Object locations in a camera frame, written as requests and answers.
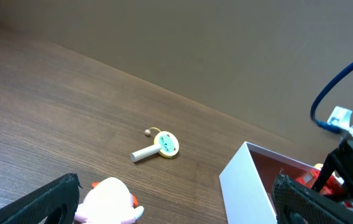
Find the stuffed animal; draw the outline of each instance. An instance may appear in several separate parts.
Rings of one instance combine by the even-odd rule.
[[[127,186],[115,177],[93,183],[82,204],[78,205],[75,220],[92,224],[130,224],[140,218],[144,208]]]

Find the beige wall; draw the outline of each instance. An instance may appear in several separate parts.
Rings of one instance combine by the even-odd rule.
[[[338,139],[309,108],[353,61],[353,0],[0,0],[0,22],[298,142]],[[353,109],[353,74],[325,98]]]

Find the wooden floor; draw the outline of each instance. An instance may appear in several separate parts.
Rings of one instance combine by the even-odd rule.
[[[152,126],[179,139],[179,156],[132,163],[131,152],[152,144],[143,134]],[[276,135],[0,29],[0,208],[74,172],[80,201],[92,182],[124,181],[145,207],[138,223],[226,223],[218,175],[244,141],[301,155]]]

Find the blue cable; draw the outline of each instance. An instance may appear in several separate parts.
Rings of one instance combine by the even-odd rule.
[[[327,95],[327,93],[339,82],[341,81],[347,74],[353,71],[353,62],[344,68],[336,77],[334,77],[327,85],[324,87],[323,90],[319,93],[318,97],[314,100],[312,107],[311,107],[311,119],[315,122],[319,127],[324,128],[333,133],[340,133],[340,127],[328,124],[324,121],[318,121],[315,118],[316,108],[319,106],[320,101]]]

